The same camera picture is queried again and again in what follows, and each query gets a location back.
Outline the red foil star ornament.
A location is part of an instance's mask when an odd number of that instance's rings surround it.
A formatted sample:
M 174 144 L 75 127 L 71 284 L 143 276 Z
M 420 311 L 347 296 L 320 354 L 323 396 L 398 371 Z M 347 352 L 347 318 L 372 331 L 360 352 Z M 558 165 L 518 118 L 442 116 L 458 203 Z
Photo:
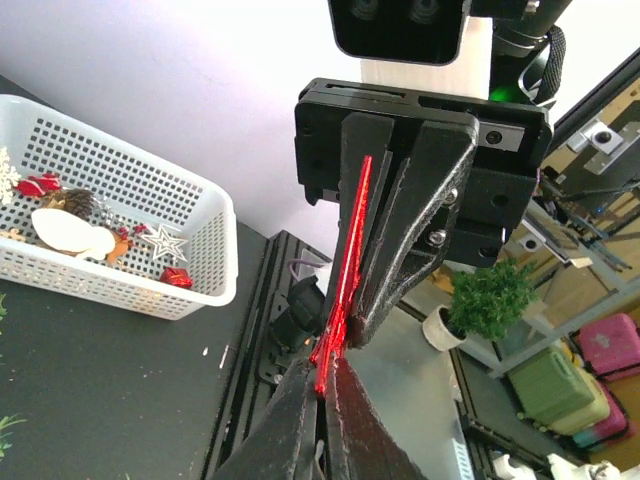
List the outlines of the red foil star ornament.
M 344 353 L 347 317 L 352 310 L 353 298 L 360 282 L 361 253 L 368 210 L 372 161 L 373 158 L 370 155 L 366 155 L 363 159 L 334 302 L 328 316 L 325 332 L 310 356 L 311 362 L 317 368 L 315 392 L 320 397 L 326 395 L 330 360 L 333 356 L 341 357 Z

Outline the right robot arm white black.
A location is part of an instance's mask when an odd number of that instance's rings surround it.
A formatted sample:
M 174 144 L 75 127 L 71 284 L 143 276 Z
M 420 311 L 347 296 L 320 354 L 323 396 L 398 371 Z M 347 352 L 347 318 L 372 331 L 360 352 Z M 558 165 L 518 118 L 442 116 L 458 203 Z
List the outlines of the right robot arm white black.
M 294 110 L 308 202 L 340 205 L 319 345 L 366 345 L 450 260 L 492 266 L 552 140 L 562 1 L 333 1 L 335 41 L 377 68 L 431 66 L 431 87 L 318 78 Z

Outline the white plastic basket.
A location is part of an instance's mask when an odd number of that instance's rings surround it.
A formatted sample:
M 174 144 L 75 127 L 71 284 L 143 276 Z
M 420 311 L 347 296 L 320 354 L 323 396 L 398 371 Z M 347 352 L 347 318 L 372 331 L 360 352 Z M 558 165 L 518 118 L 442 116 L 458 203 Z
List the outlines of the white plastic basket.
M 87 220 L 131 242 L 115 263 L 78 259 L 37 236 L 31 213 L 48 208 L 49 193 L 26 197 L 14 189 L 1 204 L 1 276 L 32 287 L 166 320 L 229 304 L 236 294 L 236 216 L 218 185 L 54 109 L 16 95 L 1 98 L 1 148 L 21 179 L 57 174 L 61 190 L 94 194 Z M 166 225 L 187 238 L 187 262 L 152 259 L 139 235 Z M 185 268 L 190 290 L 159 281 L 165 267 Z

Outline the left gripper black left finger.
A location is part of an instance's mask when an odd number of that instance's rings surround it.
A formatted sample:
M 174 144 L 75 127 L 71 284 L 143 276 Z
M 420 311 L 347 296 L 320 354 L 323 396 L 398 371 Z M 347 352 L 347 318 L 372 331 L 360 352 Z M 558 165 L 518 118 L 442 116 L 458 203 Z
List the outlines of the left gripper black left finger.
M 294 361 L 261 421 L 213 479 L 318 479 L 314 368 Z

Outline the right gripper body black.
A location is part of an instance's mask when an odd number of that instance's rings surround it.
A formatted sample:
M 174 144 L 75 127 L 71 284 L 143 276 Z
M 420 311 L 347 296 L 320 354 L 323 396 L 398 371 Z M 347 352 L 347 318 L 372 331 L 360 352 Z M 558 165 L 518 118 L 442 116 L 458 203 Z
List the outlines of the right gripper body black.
M 298 181 L 309 204 L 338 202 L 341 124 L 349 114 L 392 118 L 391 150 L 407 152 L 419 124 L 433 112 L 470 114 L 479 122 L 478 148 L 445 258 L 489 267 L 519 225 L 538 183 L 552 139 L 542 108 L 317 78 L 300 93 L 294 109 Z

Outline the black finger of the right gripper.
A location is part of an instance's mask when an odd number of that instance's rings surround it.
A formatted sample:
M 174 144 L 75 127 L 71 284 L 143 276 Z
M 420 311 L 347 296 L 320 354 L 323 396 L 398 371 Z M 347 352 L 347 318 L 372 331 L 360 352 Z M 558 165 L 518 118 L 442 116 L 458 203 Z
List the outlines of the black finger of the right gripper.
M 367 345 L 391 309 L 439 266 L 449 246 L 478 144 L 479 122 L 469 114 L 435 112 L 422 120 L 406 151 L 393 151 L 384 198 L 395 276 L 382 315 L 349 317 L 347 342 Z
M 347 317 L 382 315 L 395 276 L 384 191 L 395 120 L 363 112 L 339 123 L 339 233 L 323 313 Z

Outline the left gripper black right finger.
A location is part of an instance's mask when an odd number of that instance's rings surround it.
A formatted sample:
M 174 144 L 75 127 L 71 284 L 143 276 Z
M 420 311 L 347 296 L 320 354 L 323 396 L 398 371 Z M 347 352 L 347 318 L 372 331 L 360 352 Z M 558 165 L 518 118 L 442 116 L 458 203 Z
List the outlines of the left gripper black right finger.
M 422 479 L 420 468 L 384 427 L 356 372 L 330 363 L 325 393 L 330 479 Z

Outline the small green christmas tree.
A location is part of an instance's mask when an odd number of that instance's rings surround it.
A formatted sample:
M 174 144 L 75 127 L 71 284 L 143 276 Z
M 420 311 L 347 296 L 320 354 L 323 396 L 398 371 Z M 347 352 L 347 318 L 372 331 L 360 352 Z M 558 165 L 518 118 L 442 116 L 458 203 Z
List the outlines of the small green christmas tree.
M 12 412 L 7 406 L 6 392 L 1 389 L 1 460 L 4 460 L 7 451 L 12 448 L 13 428 L 25 421 L 25 418 Z

